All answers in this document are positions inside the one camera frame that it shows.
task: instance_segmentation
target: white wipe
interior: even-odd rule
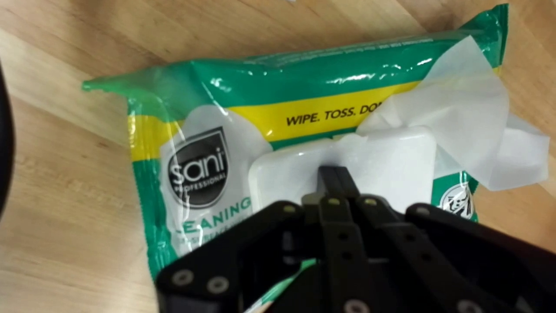
[[[429,202],[436,143],[423,131],[389,131],[371,136],[347,134],[297,145],[257,159],[248,173],[255,211],[276,200],[300,204],[316,192],[318,167],[347,167],[361,193],[385,197],[403,213],[410,204]]]
[[[182,164],[172,164],[179,152],[184,152],[185,159],[180,160]],[[248,167],[267,152],[271,152],[271,147],[260,133],[232,112],[217,107],[199,107],[187,115],[180,133],[159,153],[159,190],[177,256],[192,251],[251,216],[246,183]],[[196,199],[194,202],[203,202],[201,207],[192,206],[192,195],[179,197],[180,193],[172,193],[172,188],[179,190],[184,187],[199,188],[196,195],[199,200]]]
[[[549,138],[509,115],[505,89],[470,37],[444,53],[413,91],[389,98],[357,133],[399,127],[434,134],[437,176],[465,169],[488,190],[547,178]]]

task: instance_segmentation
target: wet wipes package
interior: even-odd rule
[[[399,213],[422,200],[476,218],[472,176],[481,173],[465,171],[460,162],[467,155],[439,145],[427,124],[387,124],[378,131],[366,119],[390,96],[418,87],[432,65],[467,37],[488,70],[498,68],[505,32],[507,6],[496,6],[455,32],[420,39],[238,61],[192,60],[85,82],[85,91],[126,100],[151,273],[265,204],[312,192],[318,164],[345,166],[361,193],[382,193]],[[502,127],[502,138],[535,133],[517,120],[507,124],[512,129]]]

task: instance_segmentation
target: wooden surface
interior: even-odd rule
[[[0,60],[17,126],[0,223],[0,312],[156,312],[123,101],[99,75],[451,30],[491,0],[0,0]],[[502,79],[512,112],[556,138],[556,2],[510,2]],[[476,197],[481,221],[556,251],[550,178]]]

